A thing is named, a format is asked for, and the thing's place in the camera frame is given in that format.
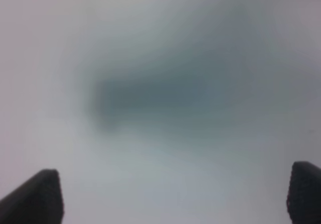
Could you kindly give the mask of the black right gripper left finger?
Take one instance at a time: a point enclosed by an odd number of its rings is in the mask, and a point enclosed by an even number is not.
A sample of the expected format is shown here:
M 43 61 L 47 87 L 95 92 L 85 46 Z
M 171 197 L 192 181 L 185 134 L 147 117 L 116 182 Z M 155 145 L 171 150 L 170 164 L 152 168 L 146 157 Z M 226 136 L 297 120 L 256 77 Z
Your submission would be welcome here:
M 59 172 L 44 169 L 1 199 L 1 224 L 61 224 L 64 202 Z

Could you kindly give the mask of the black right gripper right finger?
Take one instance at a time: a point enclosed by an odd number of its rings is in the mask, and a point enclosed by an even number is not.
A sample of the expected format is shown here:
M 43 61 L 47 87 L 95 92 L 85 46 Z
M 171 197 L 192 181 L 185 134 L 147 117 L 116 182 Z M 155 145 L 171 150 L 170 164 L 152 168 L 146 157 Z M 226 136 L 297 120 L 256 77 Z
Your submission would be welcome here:
M 286 207 L 292 224 L 320 224 L 320 168 L 293 163 Z

